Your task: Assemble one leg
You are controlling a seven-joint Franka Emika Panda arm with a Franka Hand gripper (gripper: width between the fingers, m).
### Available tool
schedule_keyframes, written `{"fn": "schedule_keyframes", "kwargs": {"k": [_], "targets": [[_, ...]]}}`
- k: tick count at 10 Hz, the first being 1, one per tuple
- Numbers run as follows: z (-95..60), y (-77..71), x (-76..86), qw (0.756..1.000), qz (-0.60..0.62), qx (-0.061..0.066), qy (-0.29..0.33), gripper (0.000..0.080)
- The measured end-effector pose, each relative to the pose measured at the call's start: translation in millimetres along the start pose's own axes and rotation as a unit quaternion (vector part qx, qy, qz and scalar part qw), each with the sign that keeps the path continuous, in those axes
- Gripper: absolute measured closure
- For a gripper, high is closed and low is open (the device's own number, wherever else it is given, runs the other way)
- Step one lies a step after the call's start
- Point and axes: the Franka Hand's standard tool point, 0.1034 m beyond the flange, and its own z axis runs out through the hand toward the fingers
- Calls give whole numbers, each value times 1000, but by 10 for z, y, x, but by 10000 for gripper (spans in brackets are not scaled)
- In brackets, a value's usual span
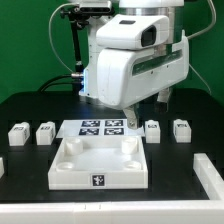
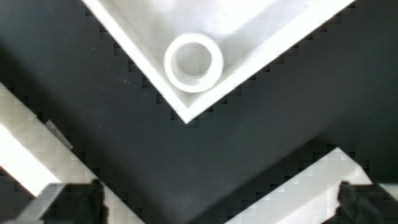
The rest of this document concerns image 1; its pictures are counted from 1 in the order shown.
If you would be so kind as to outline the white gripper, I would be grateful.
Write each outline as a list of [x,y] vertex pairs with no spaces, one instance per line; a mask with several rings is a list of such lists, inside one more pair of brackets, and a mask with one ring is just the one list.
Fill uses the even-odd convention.
[[172,90],[168,87],[184,80],[189,70],[189,44],[185,34],[158,56],[156,48],[130,51],[103,49],[97,62],[99,100],[107,107],[123,110],[130,129],[138,128],[133,105],[158,93],[155,110],[167,112]]

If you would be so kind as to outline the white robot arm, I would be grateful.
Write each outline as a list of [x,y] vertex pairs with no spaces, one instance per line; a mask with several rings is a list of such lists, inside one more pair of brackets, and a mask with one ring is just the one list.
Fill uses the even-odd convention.
[[122,110],[128,127],[137,129],[138,103],[154,94],[166,102],[170,87],[187,77],[184,0],[118,1],[120,13],[114,17],[108,0],[79,3],[80,11],[90,14],[89,63],[80,96]]

